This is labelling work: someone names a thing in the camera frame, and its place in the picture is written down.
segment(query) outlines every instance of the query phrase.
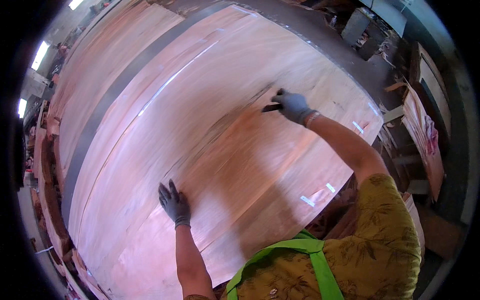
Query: black handheld tool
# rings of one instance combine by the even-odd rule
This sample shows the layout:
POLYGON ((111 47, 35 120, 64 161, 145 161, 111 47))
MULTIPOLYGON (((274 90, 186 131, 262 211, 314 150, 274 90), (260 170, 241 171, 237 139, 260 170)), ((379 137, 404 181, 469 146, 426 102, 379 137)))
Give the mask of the black handheld tool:
MULTIPOLYGON (((277 91, 277 96, 283 95, 285 93, 285 90, 283 88, 279 89, 277 91)), ((280 103, 277 104, 272 104, 272 105, 267 105, 262 109, 262 112, 269 112, 269 111, 274 111, 274 110, 281 110, 283 109, 283 105, 280 103)))

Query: person's left hand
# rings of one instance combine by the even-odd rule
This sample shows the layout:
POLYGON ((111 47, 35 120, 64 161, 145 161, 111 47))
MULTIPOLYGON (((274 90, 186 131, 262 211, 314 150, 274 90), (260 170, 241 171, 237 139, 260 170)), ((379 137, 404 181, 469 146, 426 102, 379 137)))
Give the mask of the person's left hand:
POLYGON ((175 228, 178 225, 187 225, 190 227, 190 206, 188 205, 187 197, 183 193, 177 192, 177 188, 172 179, 168 182, 170 191, 160 183, 158 187, 158 195, 160 205, 167 215, 175 222, 175 228))

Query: gray glove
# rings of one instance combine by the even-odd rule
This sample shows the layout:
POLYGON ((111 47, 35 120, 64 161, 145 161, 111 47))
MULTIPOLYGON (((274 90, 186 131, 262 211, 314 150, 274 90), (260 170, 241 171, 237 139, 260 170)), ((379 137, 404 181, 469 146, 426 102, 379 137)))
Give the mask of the gray glove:
POLYGON ((279 89, 276 96, 272 97, 272 102, 280 103, 283 108, 280 110, 290 121, 305 126, 305 118, 316 110, 307 105, 307 99, 301 94, 292 94, 284 89, 279 89))
POLYGON ((175 228, 177 228, 178 225, 190 226, 191 215, 187 197, 185 197, 183 193, 177 192, 177 188, 172 179, 170 179, 168 185, 170 186, 170 191, 168 191, 162 183, 158 187, 160 205, 165 209, 170 219, 175 222, 175 228))

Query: fluorescent light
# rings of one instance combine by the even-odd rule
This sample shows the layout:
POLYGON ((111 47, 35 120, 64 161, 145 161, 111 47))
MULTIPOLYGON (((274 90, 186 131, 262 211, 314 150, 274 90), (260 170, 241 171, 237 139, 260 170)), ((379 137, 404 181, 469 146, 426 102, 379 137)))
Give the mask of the fluorescent light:
POLYGON ((75 10, 82 2, 83 0, 73 0, 68 6, 70 6, 72 10, 75 10))
POLYGON ((24 117, 25 108, 27 108, 27 100, 20 99, 20 103, 18 104, 18 114, 20 115, 20 118, 24 117))
POLYGON ((42 59, 45 56, 45 53, 47 52, 49 46, 50 45, 45 43, 45 41, 43 41, 40 45, 40 48, 36 53, 35 60, 32 64, 32 69, 34 69, 35 71, 38 70, 38 67, 40 66, 40 63, 42 62, 42 59))

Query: yellow shirt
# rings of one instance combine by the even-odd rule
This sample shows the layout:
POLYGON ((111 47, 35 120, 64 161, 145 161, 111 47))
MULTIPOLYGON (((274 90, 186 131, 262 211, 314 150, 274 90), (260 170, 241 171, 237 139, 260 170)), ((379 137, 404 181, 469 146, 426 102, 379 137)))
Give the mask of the yellow shirt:
MULTIPOLYGON (((368 177, 360 186, 358 227, 352 236, 326 240, 324 254, 349 299, 411 299, 420 271, 420 243, 393 179, 368 177)), ((244 269, 239 300, 321 299, 307 254, 275 249, 244 269)), ((190 295, 186 300, 206 300, 190 295)))

